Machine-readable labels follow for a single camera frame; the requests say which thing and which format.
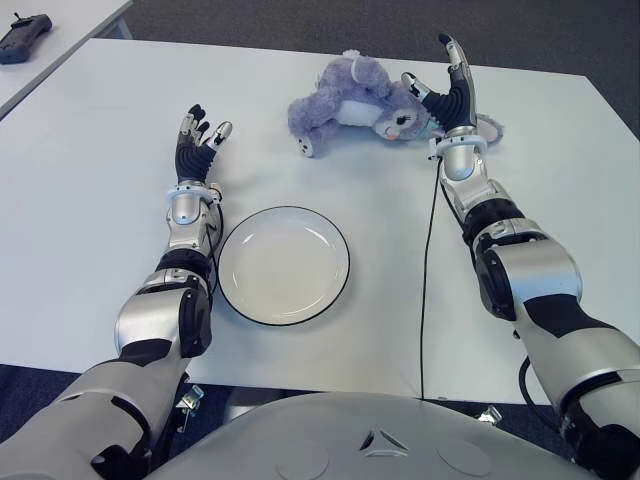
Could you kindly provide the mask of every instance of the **dark carpet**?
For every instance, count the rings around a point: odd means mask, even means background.
[[[134,1],[125,19],[140,40],[334,54],[356,48],[374,57],[442,62],[446,57],[436,35],[446,31],[462,43],[473,64],[587,76],[631,131],[640,135],[637,0]],[[0,441],[76,377],[0,365]],[[206,397],[196,421],[176,436],[173,454],[222,422],[231,388],[205,385],[203,389]],[[437,403],[470,415],[485,408],[475,403]],[[527,407],[498,407],[504,416],[500,428],[569,458],[570,449]],[[551,415],[548,407],[544,412]]]

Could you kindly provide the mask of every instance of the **plush toy face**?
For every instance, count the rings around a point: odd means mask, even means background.
[[[403,131],[410,129],[418,118],[418,112],[411,108],[399,108],[393,110],[391,116],[378,120],[373,129],[375,132],[387,140],[395,140],[400,137]]]

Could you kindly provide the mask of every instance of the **purple stuffed animal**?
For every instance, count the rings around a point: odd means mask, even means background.
[[[387,140],[412,140],[423,130],[444,132],[402,82],[391,82],[375,59],[347,50],[325,68],[317,91],[289,106],[289,130],[300,152],[320,155],[340,125],[370,127]],[[503,127],[478,114],[478,129],[494,145]]]

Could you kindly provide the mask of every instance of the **plush toy paw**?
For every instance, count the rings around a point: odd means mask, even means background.
[[[298,138],[298,148],[305,157],[313,157],[313,145],[309,137]]]

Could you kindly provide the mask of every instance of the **robotic hand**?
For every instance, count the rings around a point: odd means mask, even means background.
[[[582,280],[571,256],[487,177],[469,65],[454,39],[439,40],[451,63],[449,93],[411,73],[402,81],[447,132],[435,148],[440,184],[471,251],[482,302],[513,322],[529,355],[521,383],[530,359],[576,463],[603,478],[627,478],[640,466],[640,349],[580,308]]]
[[[0,448],[0,478],[142,478],[191,358],[211,343],[209,277],[222,238],[220,189],[206,175],[231,123],[200,144],[208,123],[195,105],[178,134],[170,236],[155,272],[122,308],[118,358],[82,374]]]

